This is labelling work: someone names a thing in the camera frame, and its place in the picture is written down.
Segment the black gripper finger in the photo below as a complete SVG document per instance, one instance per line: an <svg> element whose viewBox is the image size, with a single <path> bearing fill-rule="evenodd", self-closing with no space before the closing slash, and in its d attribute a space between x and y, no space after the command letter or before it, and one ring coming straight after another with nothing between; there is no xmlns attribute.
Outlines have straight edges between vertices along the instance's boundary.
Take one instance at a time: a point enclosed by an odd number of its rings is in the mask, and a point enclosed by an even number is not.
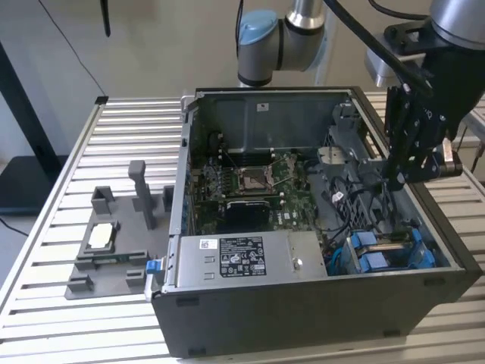
<svg viewBox="0 0 485 364"><path fill-rule="evenodd" d="M462 174L462 161L452 147L447 119L424 109L418 119L418 132L405 159L405 179L426 182Z"/></svg>
<svg viewBox="0 0 485 364"><path fill-rule="evenodd" d="M410 95L409 85L392 86L387 90L384 127L389 142L389 156L383 176L391 191L401 190L405 183L401 170L409 148Z"/></svg>

